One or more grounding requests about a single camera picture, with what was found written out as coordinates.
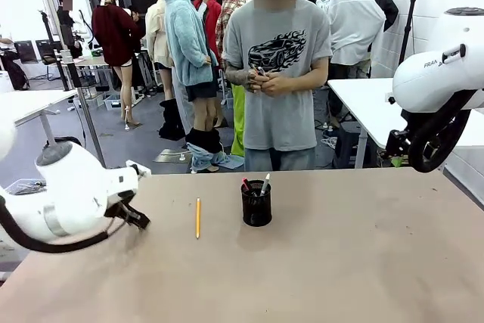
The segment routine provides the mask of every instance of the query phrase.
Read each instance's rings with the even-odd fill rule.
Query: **pencil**
[[[197,198],[197,239],[200,238],[200,198]]]

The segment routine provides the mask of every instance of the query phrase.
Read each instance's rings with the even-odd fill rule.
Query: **pencil holder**
[[[261,196],[260,192],[264,181],[249,181],[249,184],[252,189],[251,192],[244,185],[240,187],[244,222],[253,227],[265,226],[272,220],[271,185],[267,186],[265,194]]]

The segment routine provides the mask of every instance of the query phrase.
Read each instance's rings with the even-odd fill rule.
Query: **red jacket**
[[[133,57],[134,45],[142,33],[135,21],[121,7],[106,5],[92,12],[92,32],[103,48],[104,60],[119,67]]]
[[[203,0],[194,1],[194,7],[197,10],[202,4],[202,1]],[[209,39],[210,49],[213,51],[213,53],[215,53],[217,61],[220,64],[220,56],[222,55],[217,52],[215,28],[217,25],[217,20],[219,19],[220,12],[222,11],[222,6],[216,0],[209,0],[206,3],[206,7],[208,9],[208,14],[206,15],[205,19],[206,35]]]

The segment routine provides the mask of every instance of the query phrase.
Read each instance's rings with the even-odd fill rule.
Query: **blue jacket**
[[[168,47],[175,64],[176,75],[184,86],[212,82],[212,66],[208,56],[203,23],[190,0],[165,0],[165,30]],[[212,65],[218,66],[210,52]]]

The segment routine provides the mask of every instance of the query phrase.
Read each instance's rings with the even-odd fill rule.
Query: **gray floor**
[[[56,81],[32,81],[32,89],[62,89],[59,80]],[[326,91],[315,93],[315,116],[324,121]],[[143,123],[137,129],[125,131],[124,122],[121,120],[119,111],[107,111],[105,106],[90,109],[92,119],[98,134],[99,142],[108,167],[124,166],[125,161],[130,159],[151,168],[153,174],[176,174],[186,173],[187,164],[156,163],[154,158],[164,149],[181,148],[185,140],[168,141],[158,137],[158,129],[163,124],[162,108],[159,103],[163,100],[163,94],[146,98],[140,102],[133,113],[137,120]],[[55,136],[75,136],[82,143],[82,127],[76,111],[67,111],[72,104],[67,101],[61,102],[51,110],[60,110],[59,115],[49,116],[52,131]],[[85,125],[83,112],[80,110],[82,124],[86,133],[86,148],[95,155],[92,140]],[[231,110],[224,110],[230,126],[233,125]],[[34,119],[17,128],[17,140],[9,155],[0,161],[0,185],[8,187],[18,179],[38,178],[34,161],[46,143],[46,137],[40,119]],[[220,129],[222,143],[230,146],[234,130],[232,128]],[[319,169],[329,168],[333,157],[333,150],[321,144],[321,132],[316,131],[318,147],[316,150],[316,165]]]

